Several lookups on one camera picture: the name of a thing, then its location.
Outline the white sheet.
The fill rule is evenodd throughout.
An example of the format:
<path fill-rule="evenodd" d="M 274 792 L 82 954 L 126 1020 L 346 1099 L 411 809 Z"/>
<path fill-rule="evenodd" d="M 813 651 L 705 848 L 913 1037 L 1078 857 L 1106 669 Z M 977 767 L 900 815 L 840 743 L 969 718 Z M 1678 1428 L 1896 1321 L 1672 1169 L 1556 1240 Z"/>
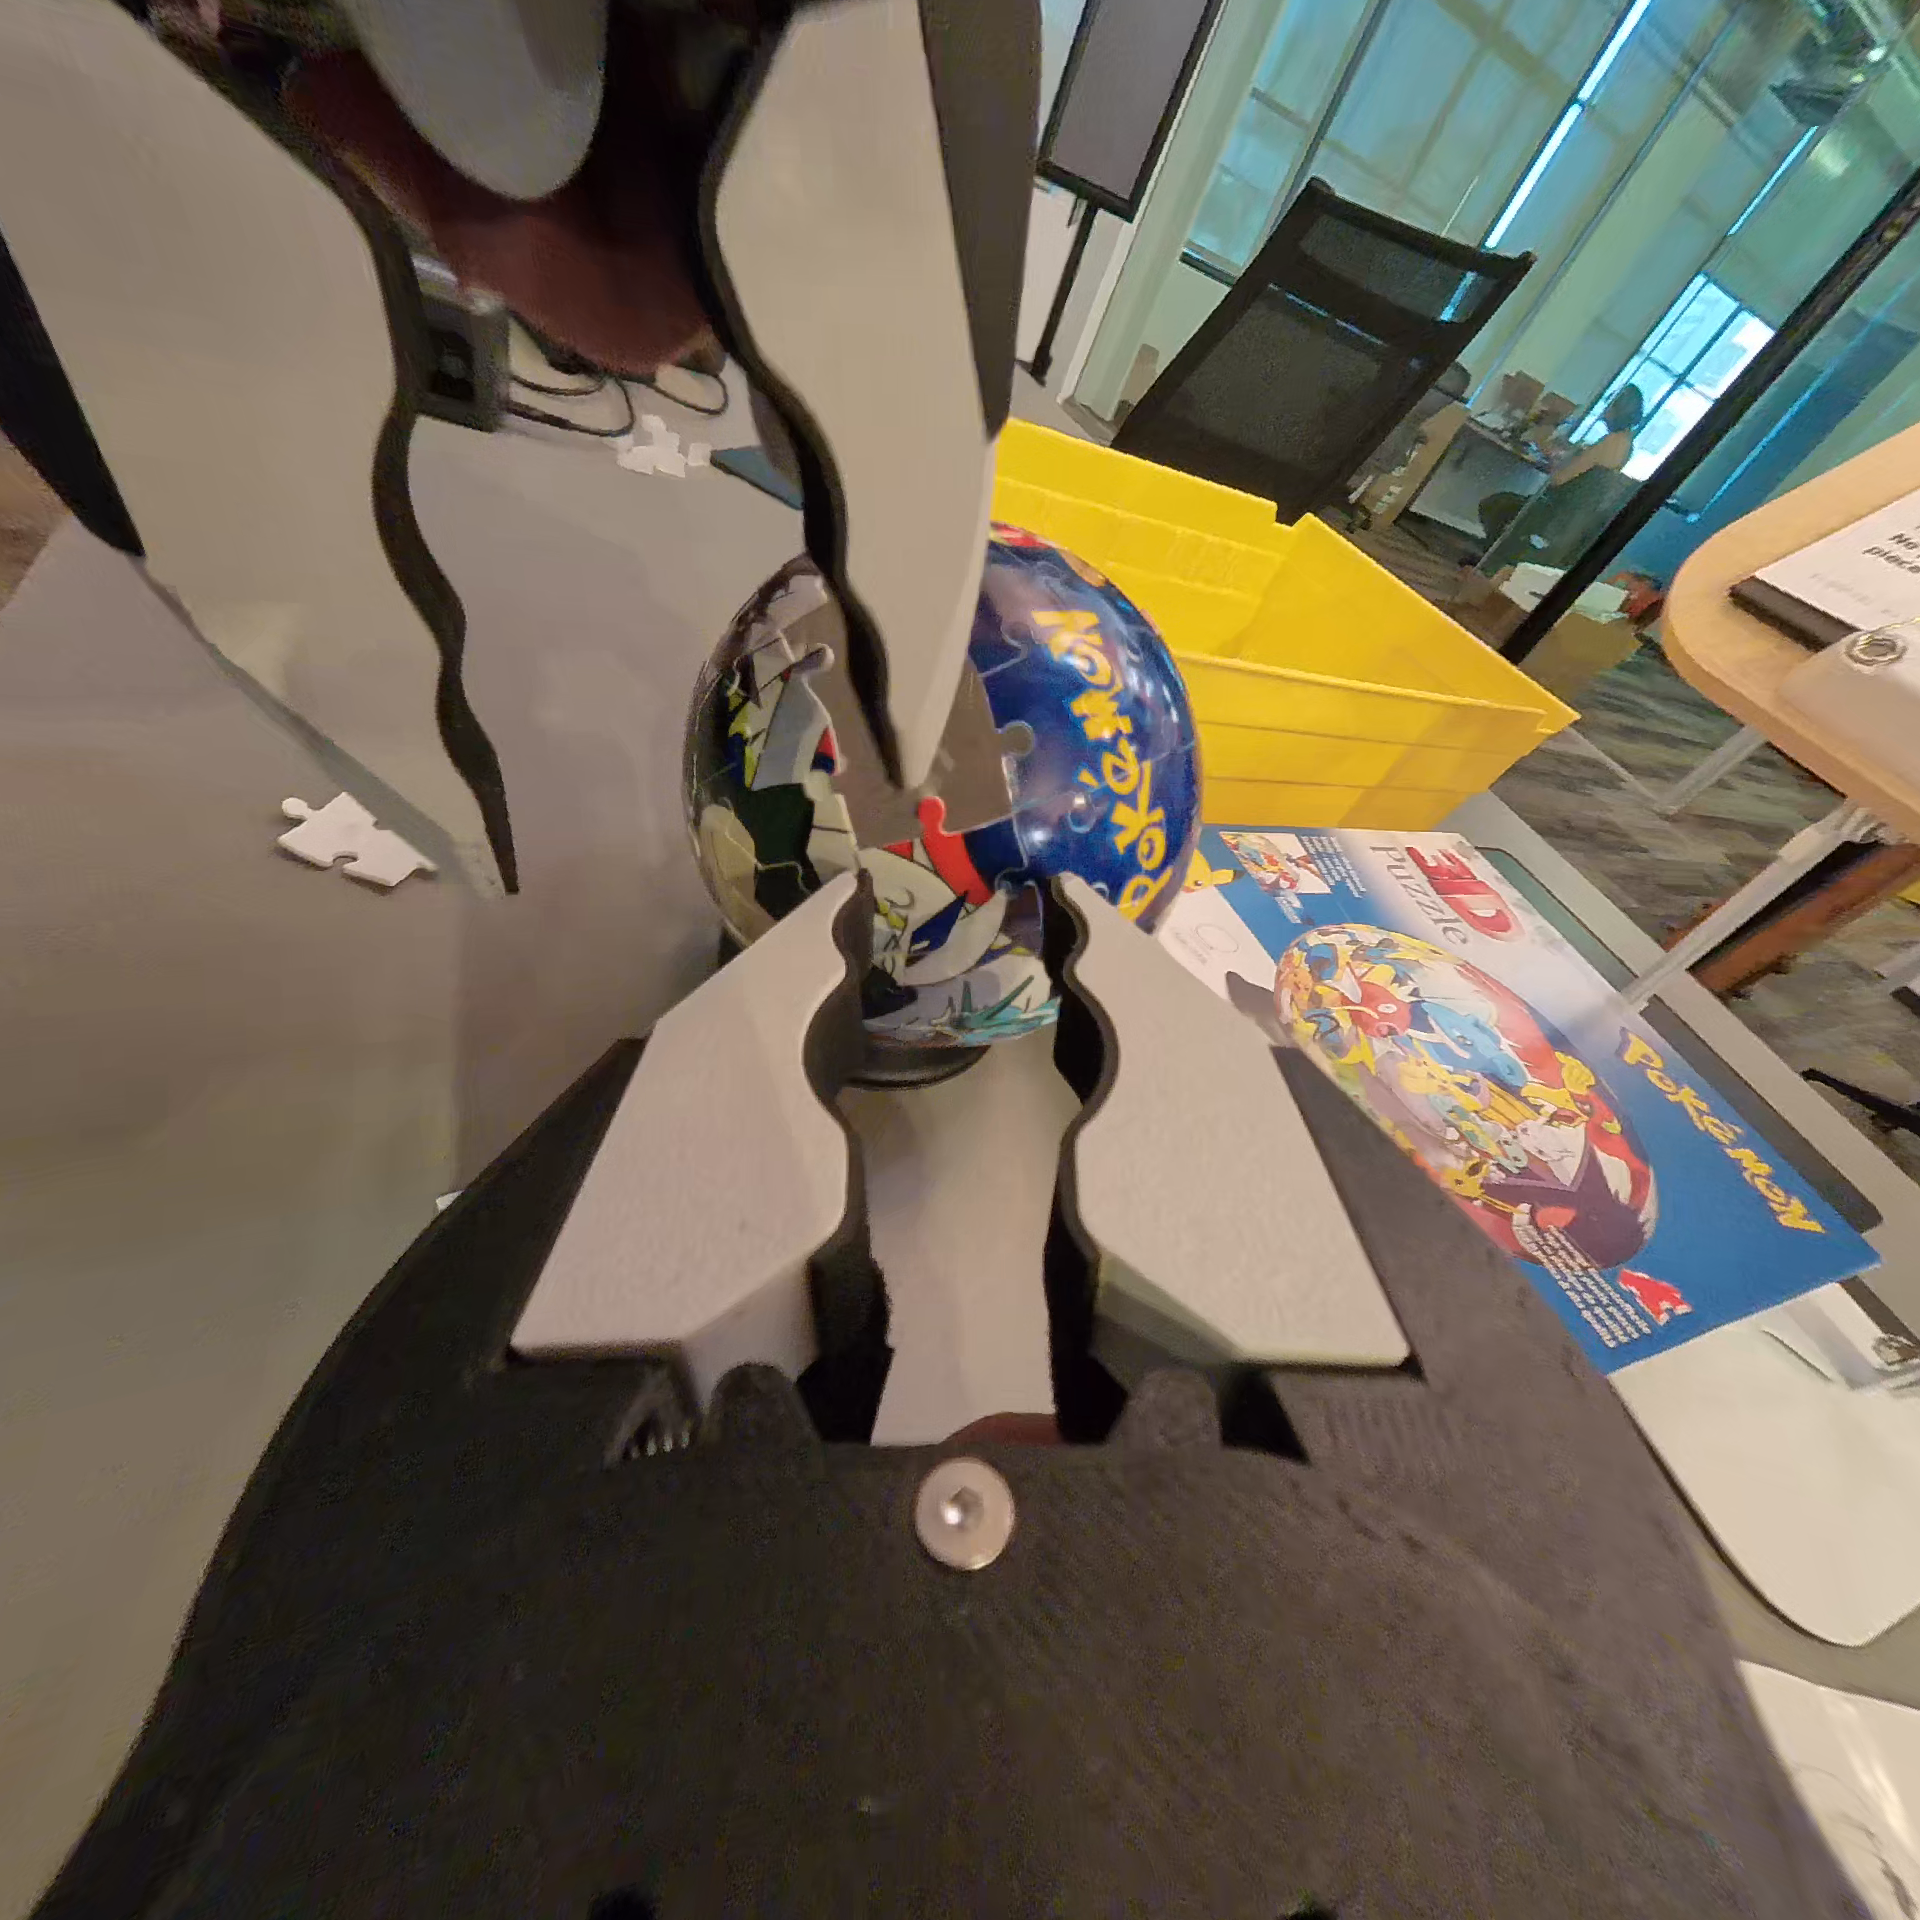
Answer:
<path fill-rule="evenodd" d="M 1781 1618 L 1863 1648 L 1918 1606 L 1916 1366 L 1800 1304 L 1614 1373 L 1614 1387 L 1725 1564 Z"/>

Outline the blue puzzle box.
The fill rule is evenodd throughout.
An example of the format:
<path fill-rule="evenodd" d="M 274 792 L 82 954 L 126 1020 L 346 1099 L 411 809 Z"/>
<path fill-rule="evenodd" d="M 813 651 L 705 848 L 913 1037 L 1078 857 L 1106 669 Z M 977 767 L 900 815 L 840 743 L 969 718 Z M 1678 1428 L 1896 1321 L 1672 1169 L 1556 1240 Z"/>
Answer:
<path fill-rule="evenodd" d="M 1602 1373 L 1877 1267 L 1770 1122 L 1455 833 L 1198 829 L 1160 939 L 1295 1047 Z"/>

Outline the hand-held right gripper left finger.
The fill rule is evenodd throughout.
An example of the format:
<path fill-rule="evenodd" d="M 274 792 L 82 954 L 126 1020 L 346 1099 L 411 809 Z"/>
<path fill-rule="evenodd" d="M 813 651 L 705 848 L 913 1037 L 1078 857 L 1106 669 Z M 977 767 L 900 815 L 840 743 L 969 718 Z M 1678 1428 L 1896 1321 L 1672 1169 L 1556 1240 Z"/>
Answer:
<path fill-rule="evenodd" d="M 773 1366 L 821 1436 L 872 1437 L 888 1296 L 838 1107 L 867 1050 L 872 882 L 807 898 L 659 1018 L 589 1160 L 511 1349 L 665 1361 L 705 1407 Z"/>

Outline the white paper sign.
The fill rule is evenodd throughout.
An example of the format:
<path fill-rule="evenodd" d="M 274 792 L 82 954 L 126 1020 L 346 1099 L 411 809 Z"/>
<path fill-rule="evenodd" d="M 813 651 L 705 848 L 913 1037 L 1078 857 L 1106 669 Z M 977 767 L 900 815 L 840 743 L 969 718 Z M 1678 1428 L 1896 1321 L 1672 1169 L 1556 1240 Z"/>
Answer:
<path fill-rule="evenodd" d="M 1800 648 L 1918 628 L 1918 491 L 1767 563 L 1730 589 L 1735 606 Z"/>

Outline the black round ball stand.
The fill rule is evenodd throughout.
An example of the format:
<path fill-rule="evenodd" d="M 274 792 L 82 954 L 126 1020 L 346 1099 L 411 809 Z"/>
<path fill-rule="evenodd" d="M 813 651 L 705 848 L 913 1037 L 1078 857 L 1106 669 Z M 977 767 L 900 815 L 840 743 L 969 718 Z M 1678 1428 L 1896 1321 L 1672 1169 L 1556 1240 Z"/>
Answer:
<path fill-rule="evenodd" d="M 990 1053 L 990 1046 L 925 1042 L 867 1031 L 851 1069 L 851 1084 L 874 1092 L 936 1087 L 983 1064 Z"/>

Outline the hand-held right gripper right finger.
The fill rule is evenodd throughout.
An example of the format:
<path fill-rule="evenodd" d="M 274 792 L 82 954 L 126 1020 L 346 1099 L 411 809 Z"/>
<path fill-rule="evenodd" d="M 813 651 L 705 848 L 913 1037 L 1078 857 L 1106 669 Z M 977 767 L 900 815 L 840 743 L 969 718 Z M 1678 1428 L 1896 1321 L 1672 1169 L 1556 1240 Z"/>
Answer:
<path fill-rule="evenodd" d="M 1283 1046 L 1079 878 L 1049 885 L 1046 975 L 1078 1101 L 1046 1221 L 1062 1437 L 1106 1437 L 1165 1366 L 1228 1415 L 1271 1373 L 1402 1372 L 1410 1340 Z"/>

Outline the black mesh office chair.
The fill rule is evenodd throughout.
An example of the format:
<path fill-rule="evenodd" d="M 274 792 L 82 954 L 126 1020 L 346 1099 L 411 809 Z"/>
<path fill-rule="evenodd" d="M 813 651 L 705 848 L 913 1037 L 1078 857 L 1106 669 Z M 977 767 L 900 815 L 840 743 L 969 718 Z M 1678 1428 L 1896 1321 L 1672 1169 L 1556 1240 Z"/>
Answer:
<path fill-rule="evenodd" d="M 1110 446 L 1294 522 L 1349 490 L 1531 266 L 1310 179 Z"/>

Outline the person's left hand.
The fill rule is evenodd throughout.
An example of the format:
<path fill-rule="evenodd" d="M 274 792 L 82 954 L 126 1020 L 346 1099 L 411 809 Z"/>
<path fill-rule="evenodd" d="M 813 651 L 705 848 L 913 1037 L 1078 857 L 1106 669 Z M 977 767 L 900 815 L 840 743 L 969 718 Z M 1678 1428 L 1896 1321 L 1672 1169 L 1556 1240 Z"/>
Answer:
<path fill-rule="evenodd" d="M 615 88 L 581 167 L 534 203 L 453 167 L 354 54 L 302 64 L 286 104 L 463 285 L 589 362 L 651 376 L 717 341 L 691 190 L 674 144 L 645 119 L 644 88 Z"/>

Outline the cardboard box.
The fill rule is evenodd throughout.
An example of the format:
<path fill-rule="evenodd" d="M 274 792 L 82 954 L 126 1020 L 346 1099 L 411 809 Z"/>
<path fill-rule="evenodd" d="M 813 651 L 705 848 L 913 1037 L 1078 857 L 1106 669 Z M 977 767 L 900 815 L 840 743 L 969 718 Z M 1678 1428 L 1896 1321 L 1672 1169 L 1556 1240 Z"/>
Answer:
<path fill-rule="evenodd" d="M 1623 611 L 1606 617 L 1573 606 L 1517 661 L 1518 670 L 1573 713 L 1583 713 L 1602 677 L 1643 646 Z"/>

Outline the colourful cartoon puzzle ball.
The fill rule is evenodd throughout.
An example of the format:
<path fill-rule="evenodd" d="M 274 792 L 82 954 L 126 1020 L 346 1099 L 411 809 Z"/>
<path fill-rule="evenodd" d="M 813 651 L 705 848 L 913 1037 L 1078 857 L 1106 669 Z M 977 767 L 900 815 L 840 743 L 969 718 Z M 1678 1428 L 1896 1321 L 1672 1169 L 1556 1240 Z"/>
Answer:
<path fill-rule="evenodd" d="M 832 715 L 848 636 L 808 557 L 719 639 L 690 702 L 683 800 L 727 938 L 749 945 L 824 885 L 872 882 L 871 1034 L 992 1046 L 1051 1025 L 1044 905 L 1074 876 L 1151 930 L 1197 848 L 1201 754 L 1151 620 L 1065 550 L 992 526 L 965 663 L 1033 750 L 1012 815 L 965 836 L 862 845 L 838 793 Z"/>

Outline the clear plastic container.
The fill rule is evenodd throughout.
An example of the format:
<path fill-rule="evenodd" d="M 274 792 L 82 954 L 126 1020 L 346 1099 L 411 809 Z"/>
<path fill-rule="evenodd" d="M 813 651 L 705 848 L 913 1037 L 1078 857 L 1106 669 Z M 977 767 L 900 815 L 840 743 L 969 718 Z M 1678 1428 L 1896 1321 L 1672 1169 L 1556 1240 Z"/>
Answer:
<path fill-rule="evenodd" d="M 1918 623 L 1888 623 L 1812 653 L 1781 699 L 1860 756 L 1918 781 Z"/>

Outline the yellow plastic bin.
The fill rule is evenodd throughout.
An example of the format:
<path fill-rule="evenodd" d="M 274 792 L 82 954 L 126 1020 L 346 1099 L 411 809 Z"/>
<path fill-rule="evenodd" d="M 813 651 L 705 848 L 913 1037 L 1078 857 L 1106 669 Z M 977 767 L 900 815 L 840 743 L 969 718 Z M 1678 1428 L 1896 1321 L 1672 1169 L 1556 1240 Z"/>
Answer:
<path fill-rule="evenodd" d="M 1315 516 L 1010 419 L 997 522 L 1161 634 L 1216 828 L 1442 829 L 1576 710 Z"/>

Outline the white puzzle piece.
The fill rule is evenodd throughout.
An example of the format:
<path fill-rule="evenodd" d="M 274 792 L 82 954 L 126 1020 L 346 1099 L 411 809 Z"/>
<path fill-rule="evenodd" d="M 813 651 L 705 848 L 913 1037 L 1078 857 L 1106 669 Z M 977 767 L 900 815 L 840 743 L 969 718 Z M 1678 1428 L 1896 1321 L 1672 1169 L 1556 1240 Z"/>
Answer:
<path fill-rule="evenodd" d="M 352 797 L 323 804 L 285 798 L 286 831 L 276 841 L 281 855 L 320 874 L 339 874 L 377 894 L 392 894 L 414 878 L 432 878 L 439 866 L 381 822 Z"/>

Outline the round wooden table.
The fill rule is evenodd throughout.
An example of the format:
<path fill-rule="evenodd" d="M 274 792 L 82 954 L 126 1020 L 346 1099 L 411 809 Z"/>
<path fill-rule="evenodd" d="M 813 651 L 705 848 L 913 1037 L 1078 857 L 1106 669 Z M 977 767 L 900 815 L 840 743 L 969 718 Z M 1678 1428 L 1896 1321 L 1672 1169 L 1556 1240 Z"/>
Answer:
<path fill-rule="evenodd" d="M 1661 624 L 1661 651 L 1672 673 L 1761 743 L 1826 781 L 1839 803 L 1798 829 L 1742 888 L 1675 936 L 1618 990 L 1624 1005 L 1650 1003 L 1714 949 L 1750 945 L 1748 927 L 1831 854 L 1863 846 L 1887 876 L 1866 878 L 1855 906 L 1808 905 L 1812 927 L 1785 941 L 1785 958 L 1819 945 L 1831 928 L 1916 882 L 1909 837 L 1916 831 L 1916 783 L 1896 774 L 1885 756 L 1851 748 L 1791 705 L 1784 692 L 1787 674 L 1809 663 L 1812 653 L 1735 597 L 1743 577 L 1877 513 L 1914 491 L 1916 481 L 1918 427 L 1909 425 L 1725 528 L 1675 576 Z"/>

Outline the curved puzzle piece grey back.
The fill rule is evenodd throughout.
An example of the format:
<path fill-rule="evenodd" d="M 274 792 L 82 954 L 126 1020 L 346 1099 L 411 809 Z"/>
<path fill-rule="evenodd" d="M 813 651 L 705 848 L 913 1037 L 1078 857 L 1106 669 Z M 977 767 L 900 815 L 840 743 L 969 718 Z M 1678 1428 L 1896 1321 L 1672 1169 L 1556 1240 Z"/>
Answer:
<path fill-rule="evenodd" d="M 948 726 L 924 781 L 885 779 L 872 731 L 848 684 L 838 680 L 821 699 L 832 715 L 838 793 L 862 845 L 922 842 L 925 833 L 965 836 L 1008 821 L 1023 759 L 1035 745 L 1024 722 L 999 724 L 988 684 L 965 663 Z"/>

